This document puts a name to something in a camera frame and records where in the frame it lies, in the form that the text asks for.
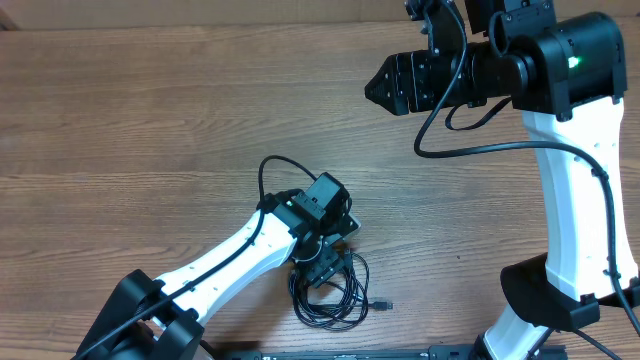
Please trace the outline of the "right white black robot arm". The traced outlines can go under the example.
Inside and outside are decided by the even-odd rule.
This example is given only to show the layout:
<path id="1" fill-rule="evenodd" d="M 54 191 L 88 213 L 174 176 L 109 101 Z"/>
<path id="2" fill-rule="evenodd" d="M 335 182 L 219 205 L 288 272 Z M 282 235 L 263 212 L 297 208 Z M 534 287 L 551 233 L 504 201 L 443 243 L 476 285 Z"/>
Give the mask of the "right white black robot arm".
<path id="1" fill-rule="evenodd" d="M 451 157 L 535 152 L 547 219 L 545 253 L 505 267 L 507 304 L 471 345 L 434 346 L 433 359 L 563 359 L 555 332 L 582 335 L 604 306 L 639 322 L 639 267 L 628 242 L 619 170 L 627 89 L 625 48 L 601 12 L 558 20 L 550 1 L 414 0 L 424 50 L 389 56 L 365 86 L 391 114 L 495 105 L 522 116 L 525 141 L 450 151 Z"/>

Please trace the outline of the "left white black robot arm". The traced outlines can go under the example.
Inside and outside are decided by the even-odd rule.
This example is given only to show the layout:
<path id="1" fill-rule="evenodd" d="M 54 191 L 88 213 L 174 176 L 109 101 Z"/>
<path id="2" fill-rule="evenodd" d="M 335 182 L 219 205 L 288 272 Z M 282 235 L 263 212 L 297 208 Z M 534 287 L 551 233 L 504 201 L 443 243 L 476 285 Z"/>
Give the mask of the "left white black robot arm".
<path id="1" fill-rule="evenodd" d="M 360 228 L 351 196 L 323 173 L 306 190 L 265 194 L 230 238 L 155 279 L 123 278 L 79 346 L 79 359 L 193 359 L 206 324 L 262 274 L 293 262 L 297 281 L 319 287 L 345 269 L 335 243 Z"/>

